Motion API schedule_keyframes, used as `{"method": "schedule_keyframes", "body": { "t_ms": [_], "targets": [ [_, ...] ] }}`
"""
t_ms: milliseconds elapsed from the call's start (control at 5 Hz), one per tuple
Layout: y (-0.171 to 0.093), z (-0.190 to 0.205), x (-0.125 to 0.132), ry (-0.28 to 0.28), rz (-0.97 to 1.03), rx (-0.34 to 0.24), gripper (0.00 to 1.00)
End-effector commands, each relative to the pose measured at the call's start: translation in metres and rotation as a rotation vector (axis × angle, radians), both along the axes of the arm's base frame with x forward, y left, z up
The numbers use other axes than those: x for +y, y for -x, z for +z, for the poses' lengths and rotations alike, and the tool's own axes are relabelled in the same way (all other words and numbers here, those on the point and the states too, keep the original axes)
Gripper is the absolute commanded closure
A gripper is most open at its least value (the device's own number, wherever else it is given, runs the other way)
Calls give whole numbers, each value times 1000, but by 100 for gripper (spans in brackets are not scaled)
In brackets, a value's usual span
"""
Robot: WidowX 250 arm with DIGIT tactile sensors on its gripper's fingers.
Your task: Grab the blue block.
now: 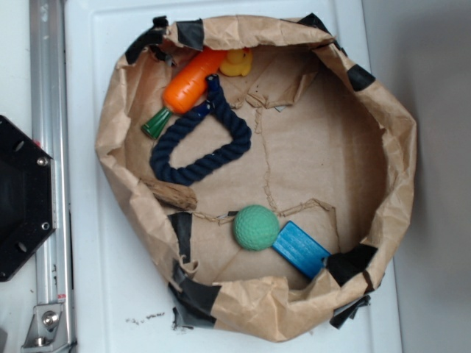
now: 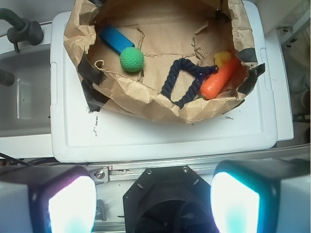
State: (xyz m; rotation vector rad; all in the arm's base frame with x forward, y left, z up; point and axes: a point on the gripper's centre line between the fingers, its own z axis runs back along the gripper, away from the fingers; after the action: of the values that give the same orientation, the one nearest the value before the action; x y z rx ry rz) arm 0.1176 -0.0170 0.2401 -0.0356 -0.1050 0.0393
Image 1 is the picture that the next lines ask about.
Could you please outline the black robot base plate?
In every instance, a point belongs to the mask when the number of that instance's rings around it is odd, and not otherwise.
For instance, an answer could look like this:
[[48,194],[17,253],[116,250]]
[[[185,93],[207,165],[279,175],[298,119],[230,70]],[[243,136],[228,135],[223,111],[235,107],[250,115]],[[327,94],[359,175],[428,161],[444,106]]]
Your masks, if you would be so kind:
[[54,231],[52,158],[1,117],[1,281],[11,280]]

